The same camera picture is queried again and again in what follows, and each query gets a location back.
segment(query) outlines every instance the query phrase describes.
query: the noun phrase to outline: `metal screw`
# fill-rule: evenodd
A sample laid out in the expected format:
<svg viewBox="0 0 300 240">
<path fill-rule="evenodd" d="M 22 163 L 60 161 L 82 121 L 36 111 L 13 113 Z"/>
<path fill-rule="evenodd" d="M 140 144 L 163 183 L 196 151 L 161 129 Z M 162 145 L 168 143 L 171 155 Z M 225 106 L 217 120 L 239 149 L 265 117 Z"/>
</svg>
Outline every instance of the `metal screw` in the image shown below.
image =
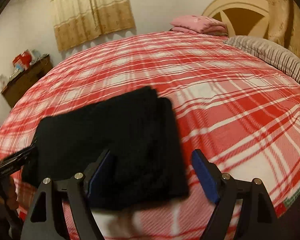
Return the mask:
<svg viewBox="0 0 300 240">
<path fill-rule="evenodd" d="M 262 180 L 258 179 L 258 178 L 255 178 L 253 181 L 255 184 L 258 184 L 258 185 L 260 185 L 262 183 Z"/>
<path fill-rule="evenodd" d="M 230 179 L 231 178 L 229 173 L 222 173 L 221 176 L 222 176 L 223 179 Z"/>
<path fill-rule="evenodd" d="M 43 179 L 43 184 L 49 184 L 50 181 L 51 181 L 50 178 L 45 178 L 45 179 Z"/>
<path fill-rule="evenodd" d="M 83 177 L 83 174 L 81 172 L 78 172 L 74 176 L 76 179 L 81 179 Z"/>
</svg>

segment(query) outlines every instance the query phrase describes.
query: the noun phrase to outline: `curtain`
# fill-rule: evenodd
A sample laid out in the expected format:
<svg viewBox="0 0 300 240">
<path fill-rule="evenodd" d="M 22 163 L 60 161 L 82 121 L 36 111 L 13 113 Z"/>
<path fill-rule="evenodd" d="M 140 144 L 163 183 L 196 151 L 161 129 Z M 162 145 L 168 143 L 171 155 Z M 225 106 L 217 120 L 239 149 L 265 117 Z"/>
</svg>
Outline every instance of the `curtain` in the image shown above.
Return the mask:
<svg viewBox="0 0 300 240">
<path fill-rule="evenodd" d="M 128 0 L 51 0 L 58 50 L 135 26 Z"/>
<path fill-rule="evenodd" d="M 269 0 L 268 39 L 300 58 L 300 8 L 293 0 Z"/>
</svg>

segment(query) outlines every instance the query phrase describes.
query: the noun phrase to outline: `bed sheet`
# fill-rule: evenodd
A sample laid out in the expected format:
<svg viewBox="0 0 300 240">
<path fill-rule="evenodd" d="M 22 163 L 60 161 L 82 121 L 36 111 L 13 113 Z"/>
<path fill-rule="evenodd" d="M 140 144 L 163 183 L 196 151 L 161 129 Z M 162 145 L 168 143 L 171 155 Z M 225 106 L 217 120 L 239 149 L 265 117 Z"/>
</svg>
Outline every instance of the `bed sheet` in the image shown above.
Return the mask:
<svg viewBox="0 0 300 240">
<path fill-rule="evenodd" d="M 278 216 L 300 193 L 300 85 L 224 37 L 150 33 L 108 42 L 61 62 L 18 101 L 0 128 L 0 159 L 30 145 L 39 121 L 150 85 L 177 117 L 191 195 L 162 207 L 93 211 L 106 239 L 198 239 L 214 205 L 190 164 L 199 148 L 234 178 L 263 180 Z M 26 210 L 35 189 L 13 175 Z M 71 239 L 78 239 L 64 204 Z M 227 238 L 240 213 L 236 205 Z"/>
</svg>

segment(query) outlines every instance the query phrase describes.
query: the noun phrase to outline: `black garment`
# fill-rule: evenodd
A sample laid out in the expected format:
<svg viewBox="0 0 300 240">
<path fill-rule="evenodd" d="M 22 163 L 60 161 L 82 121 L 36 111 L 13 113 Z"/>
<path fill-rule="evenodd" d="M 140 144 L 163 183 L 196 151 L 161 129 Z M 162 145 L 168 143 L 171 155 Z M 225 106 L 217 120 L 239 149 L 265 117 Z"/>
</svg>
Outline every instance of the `black garment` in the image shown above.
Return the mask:
<svg viewBox="0 0 300 240">
<path fill-rule="evenodd" d="M 35 138 L 38 155 L 22 179 L 36 187 L 46 177 L 68 179 L 84 171 L 107 148 L 112 172 L 91 206 L 119 210 L 188 195 L 171 103 L 150 87 L 46 117 Z"/>
</svg>

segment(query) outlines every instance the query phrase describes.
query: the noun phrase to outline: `wooden headboard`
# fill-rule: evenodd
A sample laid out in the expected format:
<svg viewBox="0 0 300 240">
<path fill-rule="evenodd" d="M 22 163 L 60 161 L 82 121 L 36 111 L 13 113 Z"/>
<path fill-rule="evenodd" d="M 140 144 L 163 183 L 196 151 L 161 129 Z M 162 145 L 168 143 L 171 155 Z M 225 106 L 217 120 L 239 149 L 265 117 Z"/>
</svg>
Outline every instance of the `wooden headboard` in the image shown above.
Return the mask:
<svg viewBox="0 0 300 240">
<path fill-rule="evenodd" d="M 214 0 L 203 12 L 227 24 L 228 35 L 268 37 L 268 0 Z"/>
</svg>

